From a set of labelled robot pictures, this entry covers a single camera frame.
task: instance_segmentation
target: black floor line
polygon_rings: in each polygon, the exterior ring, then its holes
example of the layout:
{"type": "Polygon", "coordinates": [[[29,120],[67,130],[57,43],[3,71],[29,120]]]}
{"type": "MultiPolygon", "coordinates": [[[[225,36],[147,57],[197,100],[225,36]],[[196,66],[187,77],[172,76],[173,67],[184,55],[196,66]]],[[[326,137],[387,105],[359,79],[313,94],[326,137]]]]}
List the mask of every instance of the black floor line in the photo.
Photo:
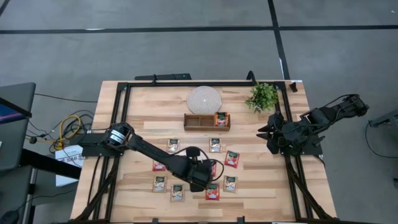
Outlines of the black floor line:
{"type": "Polygon", "coordinates": [[[362,25],[362,26],[281,26],[279,30],[384,30],[398,29],[398,25],[362,25]]]}
{"type": "Polygon", "coordinates": [[[209,26],[209,27],[145,27],[110,29],[29,29],[0,30],[0,34],[112,34],[112,33],[150,33],[150,32],[214,32],[214,31],[298,31],[298,30],[387,30],[398,29],[398,25],[374,26],[209,26]]]}
{"type": "Polygon", "coordinates": [[[141,32],[211,32],[211,31],[262,31],[273,30],[270,26],[210,26],[210,27],[153,27],[116,29],[43,29],[43,30],[0,30],[0,34],[108,34],[141,32]]]}
{"type": "Polygon", "coordinates": [[[275,6],[273,0],[268,0],[269,12],[271,14],[272,26],[274,29],[276,47],[278,50],[278,55],[280,59],[280,66],[282,67],[282,76],[284,80],[290,80],[289,69],[287,68],[287,60],[284,50],[284,45],[282,43],[282,37],[280,36],[280,30],[278,29],[278,19],[276,16],[275,6]]]}
{"type": "Polygon", "coordinates": [[[4,2],[2,3],[2,5],[0,7],[0,16],[1,16],[1,14],[3,14],[4,10],[6,10],[6,7],[9,2],[10,2],[10,0],[4,0],[4,2]]]}

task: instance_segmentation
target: red snack packet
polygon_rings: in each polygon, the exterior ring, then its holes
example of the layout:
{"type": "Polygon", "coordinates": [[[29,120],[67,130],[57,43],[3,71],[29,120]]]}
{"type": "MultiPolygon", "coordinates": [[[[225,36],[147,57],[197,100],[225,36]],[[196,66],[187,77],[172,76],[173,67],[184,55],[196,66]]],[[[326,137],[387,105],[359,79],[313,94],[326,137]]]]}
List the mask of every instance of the red snack packet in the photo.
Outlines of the red snack packet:
{"type": "Polygon", "coordinates": [[[163,170],[166,170],[166,166],[157,161],[154,161],[154,165],[152,166],[152,171],[163,171],[163,170]]]}
{"type": "Polygon", "coordinates": [[[211,167],[211,175],[213,177],[216,177],[216,173],[217,173],[217,163],[214,163],[214,165],[211,167]]]}
{"type": "Polygon", "coordinates": [[[209,189],[206,190],[206,200],[220,199],[220,185],[210,184],[209,189]]]}
{"type": "Polygon", "coordinates": [[[239,153],[237,152],[226,152],[225,162],[224,164],[231,167],[238,167],[239,162],[239,153]]]}

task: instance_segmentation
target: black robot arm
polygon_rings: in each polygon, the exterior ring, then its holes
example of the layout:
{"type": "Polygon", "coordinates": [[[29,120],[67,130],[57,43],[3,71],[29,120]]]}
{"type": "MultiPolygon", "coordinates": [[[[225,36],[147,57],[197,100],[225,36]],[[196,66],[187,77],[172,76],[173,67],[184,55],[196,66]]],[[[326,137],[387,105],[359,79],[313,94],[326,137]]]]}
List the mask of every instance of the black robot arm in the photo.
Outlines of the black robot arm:
{"type": "Polygon", "coordinates": [[[343,118],[363,116],[369,106],[365,105],[357,94],[343,95],[321,108],[315,108],[302,115],[301,121],[285,121],[282,113],[277,111],[269,116],[267,126],[260,128],[258,137],[267,140],[267,147],[271,153],[284,151],[296,156],[308,144],[318,145],[324,137],[317,134],[327,130],[332,124],[343,118]],[[328,107],[339,99],[341,103],[328,107]]]}
{"type": "Polygon", "coordinates": [[[173,176],[190,183],[191,191],[203,191],[213,180],[211,167],[216,161],[209,158],[199,161],[197,156],[204,152],[198,147],[182,149],[181,151],[187,152],[187,156],[177,156],[159,149],[136,134],[132,135],[127,147],[165,165],[173,176]]]}

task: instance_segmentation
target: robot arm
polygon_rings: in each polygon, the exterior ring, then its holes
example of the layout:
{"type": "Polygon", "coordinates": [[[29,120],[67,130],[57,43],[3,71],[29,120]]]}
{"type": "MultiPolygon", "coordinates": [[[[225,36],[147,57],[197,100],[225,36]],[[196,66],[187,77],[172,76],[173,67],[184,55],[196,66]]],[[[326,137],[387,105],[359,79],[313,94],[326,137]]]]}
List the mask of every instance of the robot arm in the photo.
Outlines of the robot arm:
{"type": "Polygon", "coordinates": [[[267,147],[271,153],[277,154],[283,150],[296,156],[304,146],[319,144],[324,136],[319,138],[317,134],[327,130],[332,124],[343,118],[363,116],[368,109],[369,106],[355,94],[343,95],[321,108],[310,110],[300,115],[301,121],[285,121],[282,113],[277,111],[269,116],[267,126],[258,130],[265,133],[257,136],[267,140],[267,147]],[[340,98],[343,99],[341,103],[328,107],[340,98]]]}
{"type": "Polygon", "coordinates": [[[134,129],[127,123],[119,123],[113,125],[104,135],[101,145],[119,152],[127,149],[140,152],[147,157],[163,164],[173,176],[190,183],[192,192],[200,192],[208,189],[213,181],[211,167],[214,163],[220,161],[209,159],[205,152],[198,147],[190,146],[174,154],[169,154],[151,143],[143,140],[142,137],[136,135],[134,129]],[[186,151],[186,156],[178,156],[177,154],[186,151]],[[206,156],[205,160],[199,161],[197,157],[200,152],[206,156]]]}

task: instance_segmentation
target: paper sheet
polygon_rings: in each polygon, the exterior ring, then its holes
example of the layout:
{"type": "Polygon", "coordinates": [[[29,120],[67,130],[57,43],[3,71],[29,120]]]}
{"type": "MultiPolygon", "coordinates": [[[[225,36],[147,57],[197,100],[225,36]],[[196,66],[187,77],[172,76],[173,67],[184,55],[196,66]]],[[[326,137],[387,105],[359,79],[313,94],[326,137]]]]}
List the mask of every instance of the paper sheet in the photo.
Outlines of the paper sheet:
{"type": "MultiPolygon", "coordinates": [[[[66,162],[73,166],[83,167],[84,159],[81,156],[82,151],[83,148],[81,146],[68,146],[64,150],[55,151],[55,159],[58,161],[66,162]]],[[[61,175],[55,176],[55,185],[57,187],[62,187],[77,181],[78,180],[76,179],[64,177],[61,175]]]]}

